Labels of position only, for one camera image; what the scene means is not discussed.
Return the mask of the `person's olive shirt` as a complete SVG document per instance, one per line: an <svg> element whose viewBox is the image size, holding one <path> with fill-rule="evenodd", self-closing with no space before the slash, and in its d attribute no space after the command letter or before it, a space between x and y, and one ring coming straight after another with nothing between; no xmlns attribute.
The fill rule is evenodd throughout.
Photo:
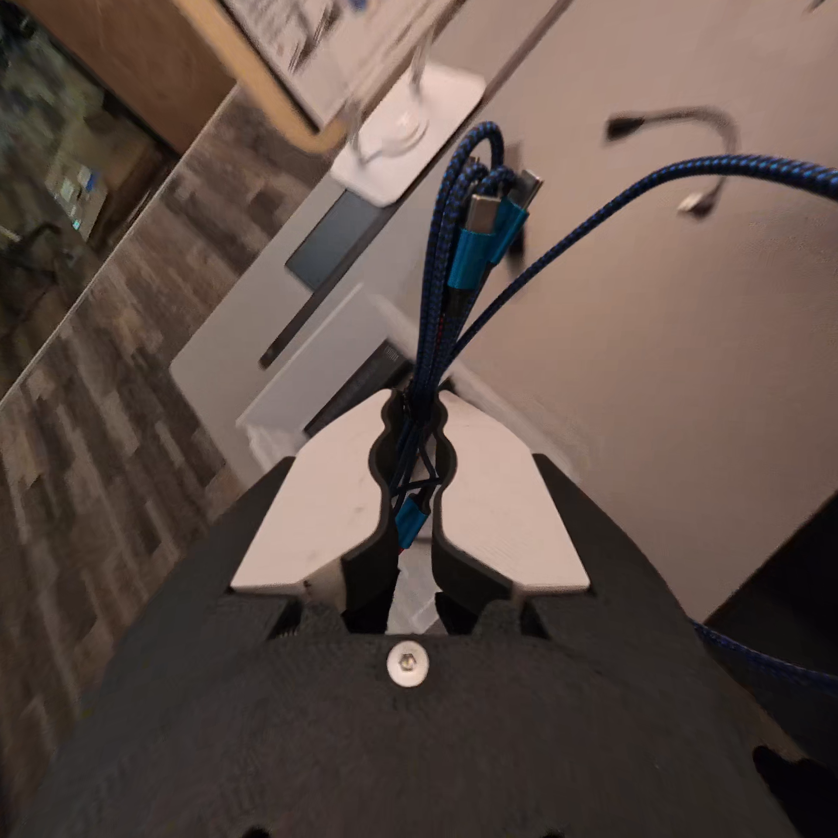
<svg viewBox="0 0 838 838"><path fill-rule="evenodd" d="M718 647L836 690L837 495L705 621Z"/></svg>

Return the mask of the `wooden instruction board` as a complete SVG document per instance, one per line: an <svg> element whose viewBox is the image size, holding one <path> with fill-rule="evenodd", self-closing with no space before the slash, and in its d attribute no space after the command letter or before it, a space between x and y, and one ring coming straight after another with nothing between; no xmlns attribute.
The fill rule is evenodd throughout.
<svg viewBox="0 0 838 838"><path fill-rule="evenodd" d="M456 1L176 1L272 125L332 152L455 15Z"/></svg>

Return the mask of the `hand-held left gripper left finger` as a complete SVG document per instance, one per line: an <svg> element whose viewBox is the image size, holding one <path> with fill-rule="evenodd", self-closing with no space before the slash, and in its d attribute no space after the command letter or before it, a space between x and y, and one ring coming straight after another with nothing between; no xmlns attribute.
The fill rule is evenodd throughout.
<svg viewBox="0 0 838 838"><path fill-rule="evenodd" d="M383 634L399 577L390 483L402 398L380 390L288 462L231 582L232 592L337 609L350 632Z"/></svg>

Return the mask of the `white board stand base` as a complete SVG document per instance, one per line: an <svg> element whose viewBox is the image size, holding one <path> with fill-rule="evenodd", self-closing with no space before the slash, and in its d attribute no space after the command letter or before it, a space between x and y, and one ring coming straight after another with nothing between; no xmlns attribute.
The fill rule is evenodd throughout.
<svg viewBox="0 0 838 838"><path fill-rule="evenodd" d="M353 128L331 177L377 208L394 204L415 183L475 110L482 76L433 62L407 70Z"/></svg>

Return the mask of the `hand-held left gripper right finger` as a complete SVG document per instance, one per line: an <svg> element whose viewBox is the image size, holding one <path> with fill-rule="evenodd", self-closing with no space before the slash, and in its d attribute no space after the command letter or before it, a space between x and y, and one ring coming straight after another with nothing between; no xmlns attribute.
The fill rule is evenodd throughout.
<svg viewBox="0 0 838 838"><path fill-rule="evenodd" d="M448 634L469 634L486 607L584 595L590 577L551 496L549 458L499 420L442 391L433 414L436 468L431 568Z"/></svg>

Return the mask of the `clear plastic bin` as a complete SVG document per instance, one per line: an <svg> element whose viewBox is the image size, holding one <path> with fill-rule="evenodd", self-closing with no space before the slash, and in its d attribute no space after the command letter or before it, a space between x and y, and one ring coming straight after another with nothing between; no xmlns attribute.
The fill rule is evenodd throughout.
<svg viewBox="0 0 838 838"><path fill-rule="evenodd" d="M385 340L414 362L417 323L360 285L280 362L236 421L262 474L304 446L303 428Z"/></svg>

